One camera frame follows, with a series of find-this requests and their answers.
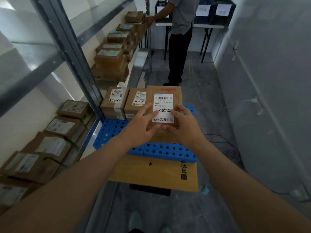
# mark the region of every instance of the gray shirt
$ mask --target gray shirt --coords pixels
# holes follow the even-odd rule
[[[191,27],[200,0],[169,0],[169,2],[176,6],[173,10],[171,33],[184,35]]]

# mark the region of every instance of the black plastic bin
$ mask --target black plastic bin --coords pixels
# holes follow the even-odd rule
[[[210,24],[229,26],[236,4],[231,0],[213,1],[215,3],[215,7]]]
[[[158,14],[158,8],[157,8],[158,6],[165,7],[166,4],[167,4],[167,3],[166,3],[165,1],[160,1],[160,0],[158,0],[158,1],[156,2],[156,4],[155,4],[155,13]],[[166,21],[170,20],[170,21],[171,21],[171,20],[172,20],[172,16],[173,16],[173,15],[170,14],[169,17],[166,17],[166,18],[164,18],[163,20],[166,20]]]
[[[200,6],[200,5],[210,5],[210,11],[208,13],[208,16],[195,16],[194,23],[196,23],[196,24],[209,24],[211,19],[212,19],[215,3],[213,0],[200,0],[198,10],[200,8],[202,8],[202,6]]]

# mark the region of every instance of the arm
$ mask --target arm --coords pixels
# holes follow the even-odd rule
[[[180,129],[163,126],[194,152],[243,232],[311,232],[311,221],[241,170],[208,142],[191,112],[172,113]]]
[[[143,116],[151,103],[101,149],[77,162],[0,217],[2,232],[71,232],[94,201],[119,160],[148,142],[160,125],[146,131],[157,112]]]
[[[175,5],[168,2],[167,5],[156,15],[146,18],[148,27],[156,20],[164,19],[166,16],[170,15],[175,8]]]

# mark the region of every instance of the concrete floor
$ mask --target concrete floor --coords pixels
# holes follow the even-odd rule
[[[163,50],[156,50],[152,56],[149,85],[168,82],[169,65],[168,60],[163,60],[163,54]],[[204,134],[219,134],[235,144],[227,109],[222,109],[226,105],[210,54],[205,56],[204,62],[201,64],[198,52],[188,52],[183,82],[180,83],[183,103],[195,107],[196,118]],[[209,136],[208,139],[222,141],[214,136]],[[230,145],[222,143],[217,143],[216,147],[221,152],[231,149]],[[127,233],[132,211],[138,211],[142,215],[145,233],[158,233],[162,225],[169,226],[173,233],[239,232],[223,199],[212,187],[202,164],[197,164],[197,193],[172,190],[171,196],[167,197],[131,190],[129,184],[120,183],[106,233]],[[205,186],[210,190],[208,195],[201,193]]]

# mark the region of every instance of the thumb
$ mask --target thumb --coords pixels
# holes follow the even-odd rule
[[[149,135],[150,137],[153,137],[153,135],[155,134],[155,132],[156,132],[160,127],[161,127],[161,124],[158,124],[158,125],[153,126],[151,129],[149,129],[149,130],[147,131],[148,135]]]
[[[177,129],[170,125],[163,125],[162,129],[168,131],[169,133],[177,133]]]

